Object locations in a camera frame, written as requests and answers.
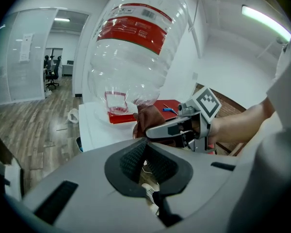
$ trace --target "wooden floor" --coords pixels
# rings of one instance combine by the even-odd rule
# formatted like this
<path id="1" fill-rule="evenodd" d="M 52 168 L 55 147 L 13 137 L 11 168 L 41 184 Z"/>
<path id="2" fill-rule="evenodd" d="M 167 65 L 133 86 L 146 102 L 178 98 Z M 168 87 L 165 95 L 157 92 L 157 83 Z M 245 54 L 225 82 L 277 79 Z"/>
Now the wooden floor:
<path id="1" fill-rule="evenodd" d="M 25 193 L 42 178 L 79 154 L 79 125 L 67 113 L 79 107 L 72 97 L 72 80 L 63 76 L 45 100 L 0 106 L 0 137 L 24 169 Z"/>

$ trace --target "human arm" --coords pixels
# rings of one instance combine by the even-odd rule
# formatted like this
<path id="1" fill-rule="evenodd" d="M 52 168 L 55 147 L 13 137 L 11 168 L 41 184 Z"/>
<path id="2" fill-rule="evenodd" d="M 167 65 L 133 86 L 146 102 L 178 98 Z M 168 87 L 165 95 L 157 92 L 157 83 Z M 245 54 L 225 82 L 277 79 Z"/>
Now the human arm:
<path id="1" fill-rule="evenodd" d="M 258 132 L 262 122 L 270 118 L 274 111 L 271 102 L 266 98 L 240 114 L 214 118 L 208 141 L 210 144 L 248 142 Z"/>

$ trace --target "large clear plastic jug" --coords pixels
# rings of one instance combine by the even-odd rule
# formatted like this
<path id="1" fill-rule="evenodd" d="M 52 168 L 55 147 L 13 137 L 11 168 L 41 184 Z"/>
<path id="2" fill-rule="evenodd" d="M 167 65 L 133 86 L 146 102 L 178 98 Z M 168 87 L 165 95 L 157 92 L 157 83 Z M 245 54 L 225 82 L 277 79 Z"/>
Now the large clear plastic jug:
<path id="1" fill-rule="evenodd" d="M 184 0 L 117 0 L 104 17 L 88 84 L 108 112 L 125 115 L 160 95 L 188 18 Z"/>

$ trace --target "barcode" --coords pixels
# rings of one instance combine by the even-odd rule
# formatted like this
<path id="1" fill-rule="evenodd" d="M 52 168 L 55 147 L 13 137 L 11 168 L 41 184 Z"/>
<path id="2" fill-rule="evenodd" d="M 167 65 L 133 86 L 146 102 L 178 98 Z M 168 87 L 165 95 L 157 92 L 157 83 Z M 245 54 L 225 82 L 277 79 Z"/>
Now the barcode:
<path id="1" fill-rule="evenodd" d="M 145 16 L 145 17 L 149 17 L 149 18 L 151 18 L 151 19 L 155 19 L 155 17 L 156 17 L 156 15 L 153 13 L 153 12 L 151 12 L 151 11 L 149 11 L 149 10 L 146 10 L 146 9 L 144 9 L 143 11 L 142 11 L 142 13 L 141 13 L 143 16 Z"/>

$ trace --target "office chair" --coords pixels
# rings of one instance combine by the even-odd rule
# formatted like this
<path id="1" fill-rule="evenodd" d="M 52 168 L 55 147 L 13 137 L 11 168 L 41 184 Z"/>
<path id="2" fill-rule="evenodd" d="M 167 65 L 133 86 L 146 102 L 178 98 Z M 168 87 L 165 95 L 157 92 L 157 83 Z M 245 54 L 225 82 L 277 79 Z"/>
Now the office chair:
<path id="1" fill-rule="evenodd" d="M 56 86 L 59 86 L 59 83 L 55 83 L 54 80 L 58 79 L 58 66 L 59 66 L 59 63 L 62 59 L 61 56 L 58 56 L 58 61 L 56 62 L 56 66 L 54 68 L 54 74 L 52 73 L 52 70 L 46 70 L 46 76 L 45 76 L 45 79 L 50 81 L 48 84 L 46 84 L 46 87 L 49 87 L 50 85 L 53 85 L 56 89 Z"/>

